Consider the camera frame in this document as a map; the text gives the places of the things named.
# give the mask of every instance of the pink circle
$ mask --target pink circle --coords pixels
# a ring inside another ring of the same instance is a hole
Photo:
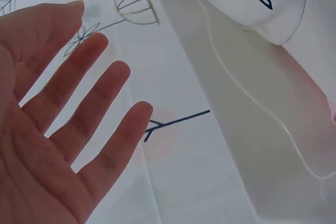
[[[165,124],[177,120],[170,111],[162,108],[154,108],[152,120]],[[150,123],[147,129],[158,126],[156,123]],[[146,162],[158,161],[169,157],[177,144],[179,134],[179,124],[172,124],[160,129],[154,130],[148,140],[144,142],[146,133],[143,137],[142,147],[145,154]]]

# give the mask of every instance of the branch drawing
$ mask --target branch drawing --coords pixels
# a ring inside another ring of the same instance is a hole
[[[148,139],[150,138],[151,134],[156,130],[159,130],[159,129],[164,128],[164,127],[168,127],[168,126],[176,124],[176,123],[181,123],[183,121],[187,121],[187,120],[190,120],[190,119],[193,119],[193,118],[196,118],[196,117],[199,117],[201,115],[208,114],[208,113],[210,113],[210,110],[206,110],[206,111],[194,114],[194,115],[190,115],[190,116],[187,116],[185,118],[181,118],[181,119],[169,122],[169,123],[160,123],[158,121],[150,120],[151,123],[155,123],[155,124],[157,124],[157,126],[149,128],[149,129],[146,130],[147,135],[145,137],[144,142],[147,142]]]
[[[15,11],[15,9],[16,0],[0,0],[0,17]]]
[[[121,0],[118,2],[117,0],[114,0],[114,6],[115,9],[117,10],[117,13],[121,16],[121,20],[111,23],[109,25],[106,25],[104,27],[99,28],[100,23],[96,23],[90,28],[86,29],[84,26],[81,27],[81,29],[78,31],[76,37],[69,43],[69,48],[66,50],[64,57],[68,57],[76,48],[85,40],[87,39],[90,35],[93,33],[97,33],[99,31],[102,31],[106,28],[109,28],[111,26],[123,23],[123,22],[129,22],[135,25],[152,25],[152,24],[160,24],[159,18],[157,16],[156,10],[154,8],[154,5],[151,0],[134,0],[130,3],[125,4],[127,0]],[[147,7],[136,10],[133,12],[124,12],[124,9],[132,6],[140,1],[145,1],[147,4]],[[135,16],[136,14],[142,13],[142,12],[151,12],[154,20],[152,22],[136,22],[131,19],[132,16]]]

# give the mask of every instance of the hand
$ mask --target hand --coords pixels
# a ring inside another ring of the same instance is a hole
[[[42,91],[18,105],[57,52],[81,27],[84,5],[42,4],[0,18],[0,220],[5,223],[85,223],[126,167],[152,113],[145,102],[124,117],[99,155],[78,173],[70,165],[92,137],[129,77],[113,63],[72,118],[50,138],[44,133],[107,38],[90,36]]]

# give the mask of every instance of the white cap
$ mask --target white cap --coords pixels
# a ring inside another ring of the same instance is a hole
[[[336,0],[209,0],[235,21],[284,46],[336,102]]]

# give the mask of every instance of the white surface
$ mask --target white surface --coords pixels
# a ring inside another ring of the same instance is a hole
[[[324,94],[336,101],[336,0],[209,1],[268,41],[284,46]]]
[[[17,0],[17,7],[50,1],[70,0]],[[120,19],[112,0],[85,1],[83,22],[86,27],[97,22],[103,26]],[[126,110],[138,100],[150,101],[154,105],[152,119],[162,123],[209,109],[160,1],[152,1],[161,26],[122,23],[104,30],[110,41],[108,49],[90,69],[47,133],[49,135],[68,120],[111,62],[119,59],[130,65],[130,80],[74,163],[74,170],[98,153]],[[54,59],[23,103],[42,88],[64,61],[66,49]],[[142,142],[88,223],[208,222],[255,222],[236,167],[212,114],[155,131],[148,142]]]
[[[322,92],[207,0],[161,1],[262,222],[334,223],[336,128]]]

